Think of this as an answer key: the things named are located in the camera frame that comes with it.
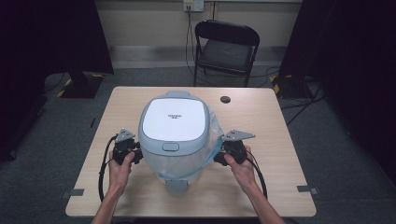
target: wooden table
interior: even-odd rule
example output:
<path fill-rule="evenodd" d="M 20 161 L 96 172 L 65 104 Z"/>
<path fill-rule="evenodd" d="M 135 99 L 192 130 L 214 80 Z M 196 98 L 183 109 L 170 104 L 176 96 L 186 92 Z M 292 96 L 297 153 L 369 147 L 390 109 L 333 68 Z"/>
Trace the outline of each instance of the wooden table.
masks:
<path fill-rule="evenodd" d="M 235 129 L 256 134 L 255 138 L 244 140 L 244 144 L 251 146 L 265 178 L 269 202 L 282 217 L 312 217 L 316 213 L 311 194 L 297 190 L 297 186 L 305 186 L 306 181 L 273 90 L 117 87 L 111 94 L 75 185 L 75 189 L 84 189 L 84 193 L 70 198 L 67 215 L 95 215 L 100 205 L 98 172 L 108 140 L 121 128 L 137 133 L 144 106 L 152 98 L 170 90 L 189 91 L 201 98 L 214 109 L 225 133 Z M 231 98 L 230 103 L 220 101 L 224 95 Z M 107 186 L 108 170 L 104 180 L 105 192 Z M 210 163 L 185 194 L 174 195 L 166 191 L 165 184 L 143 159 L 132 167 L 128 186 L 119 200 L 115 216 L 255 217 L 256 213 L 229 166 Z"/>

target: rice cooker button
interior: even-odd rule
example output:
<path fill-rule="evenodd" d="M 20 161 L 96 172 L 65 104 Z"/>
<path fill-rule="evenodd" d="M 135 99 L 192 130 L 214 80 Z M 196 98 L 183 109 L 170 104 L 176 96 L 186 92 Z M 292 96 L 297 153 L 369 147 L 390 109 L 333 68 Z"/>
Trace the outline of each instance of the rice cooker button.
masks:
<path fill-rule="evenodd" d="M 178 151 L 178 143 L 164 143 L 163 150 L 164 151 Z"/>

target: human arm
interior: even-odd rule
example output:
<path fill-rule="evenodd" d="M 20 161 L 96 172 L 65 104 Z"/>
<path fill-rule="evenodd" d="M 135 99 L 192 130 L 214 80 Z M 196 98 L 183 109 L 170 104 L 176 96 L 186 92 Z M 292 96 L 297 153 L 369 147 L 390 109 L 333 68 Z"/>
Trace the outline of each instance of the human arm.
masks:
<path fill-rule="evenodd" d="M 122 165 L 118 165 L 116 161 L 111 160 L 113 151 L 110 151 L 109 157 L 110 162 L 108 163 L 109 169 L 109 184 L 108 190 L 103 199 L 95 217 L 93 218 L 92 224 L 109 224 L 111 218 L 113 218 L 114 211 L 116 210 L 117 203 L 120 196 L 125 191 L 126 185 L 128 184 L 129 173 L 131 173 L 131 162 L 134 158 L 134 153 L 129 153 Z"/>
<path fill-rule="evenodd" d="M 250 151 L 249 146 L 245 146 L 247 151 Z M 233 175 L 236 181 L 241 186 L 242 191 L 246 193 L 259 217 L 260 223 L 285 223 L 284 220 L 279 216 L 276 210 L 262 194 L 262 190 L 256 182 L 253 165 L 249 161 L 244 161 L 238 164 L 231 155 L 224 155 L 224 159 L 231 166 Z"/>

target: chair backrest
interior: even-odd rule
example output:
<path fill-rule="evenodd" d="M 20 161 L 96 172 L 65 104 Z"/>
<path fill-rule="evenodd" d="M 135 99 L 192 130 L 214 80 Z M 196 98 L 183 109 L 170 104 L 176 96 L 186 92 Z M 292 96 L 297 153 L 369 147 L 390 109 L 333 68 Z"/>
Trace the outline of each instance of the chair backrest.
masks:
<path fill-rule="evenodd" d="M 195 26 L 197 42 L 199 37 L 239 45 L 258 47 L 260 36 L 252 28 L 225 21 L 200 21 Z"/>

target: gray carpet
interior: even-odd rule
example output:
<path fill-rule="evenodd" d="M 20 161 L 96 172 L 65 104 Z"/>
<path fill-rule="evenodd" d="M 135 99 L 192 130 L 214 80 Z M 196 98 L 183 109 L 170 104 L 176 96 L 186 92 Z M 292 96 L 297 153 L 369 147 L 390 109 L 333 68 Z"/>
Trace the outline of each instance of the gray carpet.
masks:
<path fill-rule="evenodd" d="M 249 87 L 272 88 L 265 82 L 267 67 L 255 66 Z M 50 89 L 62 74 L 50 76 Z M 201 85 L 242 87 L 240 77 L 205 77 Z M 85 160 L 111 91 L 117 86 L 191 86 L 187 67 L 117 69 L 107 75 L 94 99 L 62 99 L 62 85 L 47 92 L 41 117 L 25 135 L 15 161 L 0 163 L 0 223 L 90 223 L 91 218 L 68 217 L 64 191 L 72 189 Z M 309 83 L 312 92 L 318 88 Z M 282 100 L 281 107 L 300 104 L 302 99 Z M 284 109 L 285 121 L 302 108 Z M 396 189 L 372 157 L 347 135 L 340 117 L 322 100 L 307 107 L 289 124 L 290 135 L 308 184 L 317 214 L 287 219 L 288 223 L 396 223 Z M 160 220 L 156 223 L 185 223 Z M 138 219 L 135 223 L 152 223 Z M 257 220 L 210 220 L 211 223 L 257 223 Z"/>

